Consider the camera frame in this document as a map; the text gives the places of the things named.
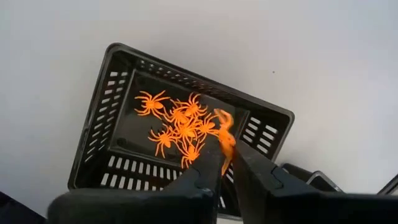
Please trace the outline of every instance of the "orange toy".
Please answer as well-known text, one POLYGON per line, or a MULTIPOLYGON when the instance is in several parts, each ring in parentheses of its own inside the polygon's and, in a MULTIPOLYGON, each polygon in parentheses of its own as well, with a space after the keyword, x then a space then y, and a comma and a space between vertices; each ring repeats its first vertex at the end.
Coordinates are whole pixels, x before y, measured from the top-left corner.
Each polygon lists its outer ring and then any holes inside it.
POLYGON ((188 103, 187 102, 181 102, 180 100, 177 100, 177 104, 180 104, 181 106, 177 108, 178 110, 185 110, 184 115, 189 116, 189 117, 199 117, 199 116, 204 116, 206 115, 207 112, 207 106, 203 109, 201 109, 201 105, 198 106, 199 102, 195 101, 200 94, 196 94, 194 97, 193 93, 189 95, 188 103))
POLYGON ((217 136, 218 130, 217 129, 212 129, 216 126, 214 122, 211 122, 211 120, 218 115, 211 116, 211 113, 209 113, 204 120, 199 120, 197 122, 197 130, 199 132, 198 137, 202 137, 205 139, 207 134, 212 134, 214 136, 217 136))
POLYGON ((176 106, 176 108, 173 107, 172 110, 170 110, 170 115, 168 115, 166 109, 164 109, 164 118, 166 119, 166 121, 170 123, 174 122, 174 126, 176 126, 177 124, 187 123, 189 119, 184 115, 184 112, 179 110, 178 105, 174 100, 170 101, 176 106))
POLYGON ((221 175, 224 175, 227 170, 229 163, 232 160, 234 147, 236 141, 234 136, 228 132, 228 129, 234 124, 234 119, 232 116, 220 109, 214 109, 214 112, 218 115, 220 120, 220 130, 218 130, 218 141, 221 144, 221 151, 225 155, 225 161, 223 167, 221 168, 221 175))
POLYGON ((196 119, 191 118, 185 124, 177 124, 175 130, 172 130, 174 136, 177 139, 182 139, 183 141, 189 141, 189 138, 198 139, 196 130, 196 119))
POLYGON ((163 158, 165 158, 164 156, 164 148, 163 146, 166 146, 167 148, 170 148, 172 145, 172 141, 175 142, 176 138, 173 137, 172 134, 172 128, 170 126, 167 126, 165 124, 163 124, 166 127, 166 131, 162 131, 162 134, 155 134, 153 132, 153 130, 150 130, 150 133, 152 134, 153 138, 148 137, 149 140, 154 141, 154 142, 158 142, 156 145, 156 152, 155 152, 155 156, 157 156, 157 153, 159 152, 159 148, 160 151, 162 153, 163 158))
POLYGON ((142 102, 145 103, 145 105, 141 105, 143 108, 145 108, 145 110, 140 111, 135 109, 135 111, 138 112, 139 116, 145 116, 148 115, 152 112, 153 115, 155 115, 157 118, 160 118, 159 115, 163 115, 163 113, 161 113, 159 111, 159 109, 164 108, 163 104, 160 103, 160 100, 166 100, 166 99, 170 99, 170 97, 162 97, 159 98, 166 90, 163 90, 161 93, 159 93, 158 95, 156 95, 155 97, 152 97, 151 94, 145 92, 145 91, 140 91, 140 93, 143 93, 147 96, 136 96, 134 99, 144 99, 142 102))
POLYGON ((203 140, 204 139, 202 139, 202 141, 197 141, 196 146, 192 145, 192 143, 191 143, 192 140, 188 141, 188 144, 189 144, 188 147, 185 144, 185 141, 179 141, 182 143, 182 149, 177 144, 179 151, 183 154, 183 156, 181 158, 181 168, 182 169, 184 168, 184 162, 188 169, 189 168, 188 162, 189 162, 189 164, 192 164, 192 161, 194 161, 200 155, 200 149, 202 149, 202 147, 205 145, 205 143, 202 143, 203 140))

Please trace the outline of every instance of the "white background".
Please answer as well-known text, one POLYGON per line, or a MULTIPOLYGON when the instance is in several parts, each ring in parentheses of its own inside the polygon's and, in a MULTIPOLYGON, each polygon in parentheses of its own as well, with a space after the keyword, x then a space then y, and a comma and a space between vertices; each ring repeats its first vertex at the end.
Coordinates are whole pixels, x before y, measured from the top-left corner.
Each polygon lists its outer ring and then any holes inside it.
POLYGON ((375 194, 397 174, 397 1, 2 0, 0 10, 0 190, 40 214, 67 191, 112 42, 293 111, 277 162, 322 170, 346 192, 375 194))

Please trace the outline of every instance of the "plastic spider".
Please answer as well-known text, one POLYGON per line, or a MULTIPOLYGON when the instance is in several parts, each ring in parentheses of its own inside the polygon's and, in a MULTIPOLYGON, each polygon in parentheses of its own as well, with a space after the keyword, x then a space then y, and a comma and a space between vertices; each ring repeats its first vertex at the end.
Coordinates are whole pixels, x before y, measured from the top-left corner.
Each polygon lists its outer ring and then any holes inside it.
POLYGON ((144 99, 142 102, 145 103, 145 105, 141 105, 143 108, 145 108, 145 110, 140 111, 135 109, 135 111, 138 112, 139 116, 145 116, 148 115, 152 112, 153 115, 155 115, 157 118, 160 118, 159 115, 163 115, 162 112, 159 111, 159 109, 164 108, 163 104, 160 103, 160 100, 166 100, 166 99, 170 99, 170 97, 162 97, 159 98, 166 90, 163 90, 161 93, 159 93, 158 95, 156 95, 155 97, 152 97, 151 94, 145 92, 145 91, 140 91, 140 93, 143 93, 147 96, 136 96, 134 99, 144 99))
POLYGON ((185 110, 184 113, 185 116, 194 117, 194 118, 206 115, 207 106, 201 109, 201 105, 198 106, 199 102, 195 101, 196 98, 200 96, 200 94, 196 94, 194 97, 192 96, 193 93, 189 95, 188 103, 177 100, 176 103, 181 105, 179 108, 177 108, 177 110, 185 110))
POLYGON ((185 124, 189 121, 189 119, 184 115, 184 112, 182 110, 178 110, 178 105, 174 100, 171 100, 171 102, 176 106, 175 108, 173 107, 172 110, 170 110, 170 115, 167 114, 166 109, 164 109, 164 118, 166 121, 173 123, 174 126, 177 124, 185 124))
POLYGON ((221 145, 221 151, 225 155, 224 164, 221 168, 221 175, 224 175, 229 166, 229 163, 232 160, 234 147, 236 145, 234 136, 228 132, 228 129, 234 124, 234 119, 229 113, 223 110, 214 109, 214 112, 218 115, 218 119, 220 121, 220 130, 218 130, 218 141, 221 145))
POLYGON ((177 139, 182 139, 183 141, 189 141, 189 138, 198 139, 196 132, 197 120, 191 118, 185 124, 177 124, 175 130, 172 130, 173 134, 177 139))
POLYGON ((214 136, 217 136, 218 130, 212 129, 216 126, 216 124, 214 122, 211 122, 211 120, 217 116, 218 115, 211 116, 211 113, 209 113, 203 121, 199 120, 197 122, 198 124, 197 130, 199 132, 198 137, 203 136, 203 138, 206 138, 207 134, 212 134, 214 136))
POLYGON ((157 153, 159 152, 159 149, 160 149, 163 158, 165 158, 163 146, 170 148, 172 145, 172 142, 175 142, 176 138, 173 137, 172 128, 165 124, 163 124, 163 125, 166 127, 166 131, 162 130, 161 133, 155 134, 153 130, 150 130, 150 133, 153 138, 148 137, 148 139, 151 141, 154 141, 154 142, 158 142, 156 145, 155 156, 157 156, 157 153))
POLYGON ((202 149, 202 147, 205 145, 205 143, 202 143, 203 140, 197 141, 196 146, 193 146, 191 141, 188 141, 189 146, 187 146, 185 141, 179 141, 182 143, 182 149, 177 144, 177 148, 183 154, 183 156, 181 158, 181 168, 182 169, 184 168, 184 162, 188 169, 189 168, 188 163, 192 164, 192 161, 194 161, 200 155, 200 149, 202 149))

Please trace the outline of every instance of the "basket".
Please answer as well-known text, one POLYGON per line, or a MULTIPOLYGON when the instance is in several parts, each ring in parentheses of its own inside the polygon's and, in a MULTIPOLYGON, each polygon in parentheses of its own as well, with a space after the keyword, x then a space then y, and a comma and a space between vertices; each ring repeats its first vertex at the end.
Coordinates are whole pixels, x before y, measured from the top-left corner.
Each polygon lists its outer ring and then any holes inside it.
MULTIPOLYGON (((275 161, 294 121, 291 111, 189 72, 123 44, 111 44, 104 56, 68 181, 69 189, 114 188, 162 190, 184 170, 175 148, 166 159, 155 157, 148 132, 161 120, 138 116, 139 91, 187 100, 201 93, 209 111, 221 108, 233 115, 230 129, 253 150, 275 161)), ((233 164, 221 180, 219 214, 240 217, 233 184, 233 164)))

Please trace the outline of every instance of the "white surface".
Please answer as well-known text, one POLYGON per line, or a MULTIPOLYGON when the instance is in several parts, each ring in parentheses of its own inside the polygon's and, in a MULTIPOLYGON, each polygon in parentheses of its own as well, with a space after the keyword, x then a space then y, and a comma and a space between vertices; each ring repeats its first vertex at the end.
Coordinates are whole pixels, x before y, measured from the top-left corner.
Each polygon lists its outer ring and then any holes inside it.
POLYGON ((122 42, 292 110, 278 162, 376 193, 398 171, 397 4, 3 0, 0 190, 41 214, 67 191, 105 48, 122 42))

